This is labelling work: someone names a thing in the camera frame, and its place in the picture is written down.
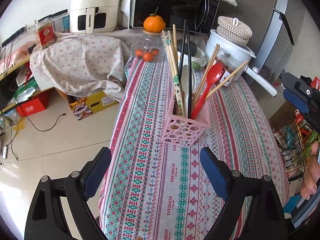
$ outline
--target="tiled floor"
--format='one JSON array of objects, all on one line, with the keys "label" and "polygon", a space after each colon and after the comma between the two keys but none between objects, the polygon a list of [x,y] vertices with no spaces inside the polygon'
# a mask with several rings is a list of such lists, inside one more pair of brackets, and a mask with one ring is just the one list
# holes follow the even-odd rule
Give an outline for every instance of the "tiled floor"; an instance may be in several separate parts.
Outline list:
[{"label": "tiled floor", "polygon": [[[28,120],[23,123],[13,141],[13,152],[1,159],[0,166],[0,214],[11,231],[23,239],[29,205],[36,186],[43,175],[52,179],[68,176],[80,170],[92,160],[101,147],[109,146],[119,104],[77,121],[66,101],[52,91],[48,109],[30,116],[38,129],[50,128],[60,114],[57,125],[50,131],[37,131]],[[5,143],[10,142],[10,128],[5,130]],[[98,189],[88,201],[96,217],[99,215]],[[73,237],[81,239],[65,199],[62,200],[65,215]]]}]

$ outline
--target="pumpkin stem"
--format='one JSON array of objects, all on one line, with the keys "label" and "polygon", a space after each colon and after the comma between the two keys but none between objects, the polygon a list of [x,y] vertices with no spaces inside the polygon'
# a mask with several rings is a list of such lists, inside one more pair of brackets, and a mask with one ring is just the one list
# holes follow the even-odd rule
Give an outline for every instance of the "pumpkin stem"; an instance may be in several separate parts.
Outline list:
[{"label": "pumpkin stem", "polygon": [[158,8],[159,8],[159,7],[157,7],[155,13],[150,14],[150,16],[156,16],[156,15],[157,15],[157,10],[158,10]]}]

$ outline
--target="patterned tablecloth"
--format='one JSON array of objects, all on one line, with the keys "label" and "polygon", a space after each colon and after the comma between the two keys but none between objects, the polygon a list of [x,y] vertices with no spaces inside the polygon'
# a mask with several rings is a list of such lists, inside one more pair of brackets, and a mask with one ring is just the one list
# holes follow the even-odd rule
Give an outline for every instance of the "patterned tablecloth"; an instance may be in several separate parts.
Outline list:
[{"label": "patterned tablecloth", "polygon": [[[169,104],[166,62],[134,59],[112,141],[111,166],[100,193],[100,226],[109,240],[202,240],[223,206],[200,162],[209,146],[231,170],[272,177],[282,205],[288,179],[270,126],[243,80],[211,96],[211,124],[191,146],[161,142]],[[233,238],[244,224],[246,198]]]}]

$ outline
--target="woven basket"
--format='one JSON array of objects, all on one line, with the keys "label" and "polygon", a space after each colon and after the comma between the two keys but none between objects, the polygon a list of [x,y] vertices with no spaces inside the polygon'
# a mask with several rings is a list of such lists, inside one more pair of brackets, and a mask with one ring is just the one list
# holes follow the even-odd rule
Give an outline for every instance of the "woven basket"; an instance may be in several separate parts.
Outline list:
[{"label": "woven basket", "polygon": [[251,29],[237,18],[218,17],[217,33],[236,45],[244,46],[252,36]]}]

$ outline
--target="refrigerator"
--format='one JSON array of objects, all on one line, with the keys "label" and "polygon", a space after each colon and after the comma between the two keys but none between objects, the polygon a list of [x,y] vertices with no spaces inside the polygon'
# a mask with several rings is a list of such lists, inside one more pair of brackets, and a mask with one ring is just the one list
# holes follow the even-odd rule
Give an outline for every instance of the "refrigerator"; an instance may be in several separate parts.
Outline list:
[{"label": "refrigerator", "polygon": [[[218,26],[218,16],[238,18],[252,30],[247,46],[256,58],[250,67],[260,70],[270,84],[279,77],[289,61],[293,46],[300,35],[305,6],[300,0],[236,0],[233,7],[220,2],[213,27]],[[249,85],[253,79],[243,73]]]}]

